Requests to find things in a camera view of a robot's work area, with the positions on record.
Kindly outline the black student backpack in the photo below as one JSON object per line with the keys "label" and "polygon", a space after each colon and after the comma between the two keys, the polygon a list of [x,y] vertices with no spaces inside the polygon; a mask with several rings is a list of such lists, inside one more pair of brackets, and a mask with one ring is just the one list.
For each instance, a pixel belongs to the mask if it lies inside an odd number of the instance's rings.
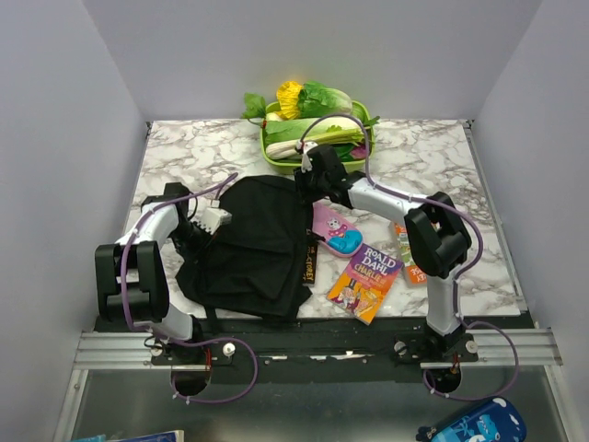
{"label": "black student backpack", "polygon": [[282,176],[249,176],[219,200],[232,219],[176,280],[182,294],[206,308],[265,320],[295,320],[311,296],[306,270],[312,207],[295,182]]}

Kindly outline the pink pencil case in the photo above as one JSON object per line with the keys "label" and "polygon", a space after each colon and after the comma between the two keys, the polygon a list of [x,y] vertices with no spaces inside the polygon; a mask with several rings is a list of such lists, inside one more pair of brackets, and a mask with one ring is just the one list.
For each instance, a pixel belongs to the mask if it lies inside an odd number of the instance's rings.
{"label": "pink pencil case", "polygon": [[313,210],[312,231],[332,254],[352,257],[361,248],[364,237],[353,223],[324,203],[314,203]]}

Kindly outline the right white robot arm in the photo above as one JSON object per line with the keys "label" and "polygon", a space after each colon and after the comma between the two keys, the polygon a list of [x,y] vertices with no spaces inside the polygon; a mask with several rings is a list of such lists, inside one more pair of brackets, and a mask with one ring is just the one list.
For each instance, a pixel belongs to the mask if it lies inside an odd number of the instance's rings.
{"label": "right white robot arm", "polygon": [[443,192],[410,196],[375,183],[364,172],[347,172],[331,145],[299,143],[296,151],[303,156],[294,179],[305,202],[329,199],[405,227],[411,257],[427,275],[423,349],[431,359],[445,360],[465,333],[456,279],[472,245],[452,199]]}

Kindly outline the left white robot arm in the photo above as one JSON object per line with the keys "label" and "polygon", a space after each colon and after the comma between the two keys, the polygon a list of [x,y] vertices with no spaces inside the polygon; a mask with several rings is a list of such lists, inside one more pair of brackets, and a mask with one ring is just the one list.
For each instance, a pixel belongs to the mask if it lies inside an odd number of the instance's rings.
{"label": "left white robot arm", "polygon": [[194,262],[210,245],[213,235],[189,216],[189,189],[168,183],[160,195],[150,195],[141,217],[120,239],[97,247],[95,273],[98,314],[102,320],[174,338],[173,354],[185,364],[203,355],[202,329],[197,320],[172,306],[161,249],[171,240],[185,262]]}

